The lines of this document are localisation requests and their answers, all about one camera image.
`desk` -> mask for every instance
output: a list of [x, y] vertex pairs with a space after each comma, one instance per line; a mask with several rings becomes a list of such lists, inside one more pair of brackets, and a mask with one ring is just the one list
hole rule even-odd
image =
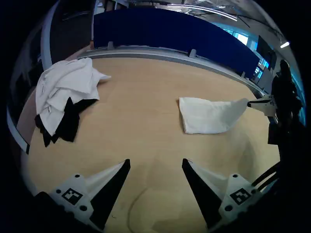
[[267, 144], [268, 119], [247, 108], [226, 133], [183, 133], [179, 97], [211, 101], [254, 99], [241, 83], [168, 61], [94, 59], [111, 75], [98, 86], [100, 100], [80, 115], [74, 143], [59, 139], [44, 147], [35, 129], [28, 169], [39, 191], [51, 191], [72, 174], [85, 177], [123, 161], [131, 170], [106, 224], [106, 232], [206, 232], [205, 222], [182, 171], [182, 159], [225, 176], [253, 181], [279, 161]]

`black cloth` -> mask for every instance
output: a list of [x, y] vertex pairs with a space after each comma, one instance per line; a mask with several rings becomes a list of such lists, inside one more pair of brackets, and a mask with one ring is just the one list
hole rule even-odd
[[43, 135], [45, 147], [47, 147], [51, 141], [55, 143], [59, 137], [65, 141], [73, 142], [78, 131], [80, 121], [79, 113], [84, 111], [88, 106], [94, 104], [96, 101], [97, 99], [83, 99], [73, 104], [71, 98], [69, 98], [64, 109], [64, 117], [62, 118], [53, 136], [47, 132], [40, 115], [38, 114], [35, 117], [35, 123], [40, 129], [40, 133]]

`folded white cloth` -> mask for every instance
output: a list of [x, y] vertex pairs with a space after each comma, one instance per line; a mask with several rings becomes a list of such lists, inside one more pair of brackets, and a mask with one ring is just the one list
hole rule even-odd
[[235, 125], [247, 107], [248, 99], [212, 102], [205, 99], [179, 98], [186, 134], [217, 134]]
[[100, 99], [97, 84], [110, 78], [93, 68], [91, 58], [59, 61], [45, 70], [37, 84], [36, 109], [49, 134], [55, 134], [69, 97], [74, 104], [83, 99]]

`crumpled clothing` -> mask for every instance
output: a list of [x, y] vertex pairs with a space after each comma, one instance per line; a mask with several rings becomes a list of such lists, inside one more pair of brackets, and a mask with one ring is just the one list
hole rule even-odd
[[179, 109], [186, 134], [218, 134], [231, 129], [246, 110], [248, 99], [212, 102], [181, 97]]

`black cable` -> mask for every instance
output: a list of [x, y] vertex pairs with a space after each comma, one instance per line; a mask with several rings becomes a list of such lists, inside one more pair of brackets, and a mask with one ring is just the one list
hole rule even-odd
[[275, 181], [278, 178], [278, 174], [275, 173], [273, 176], [271, 176], [268, 180], [266, 180], [262, 185], [260, 185], [258, 187], [258, 190], [262, 190], [264, 187], [266, 187], [267, 185], [271, 184], [273, 181]]
[[243, 23], [245, 23], [246, 26], [248, 26], [248, 27], [250, 28], [250, 26], [249, 26], [243, 19], [241, 19], [239, 16], [238, 16], [238, 18], [239, 18]]
[[280, 162], [277, 162], [272, 167], [270, 167], [268, 170], [266, 170], [263, 174], [261, 174], [253, 183], [252, 186], [256, 186], [261, 181], [263, 181], [265, 178], [267, 178], [269, 175], [271, 175], [274, 172], [277, 172], [279, 168]]

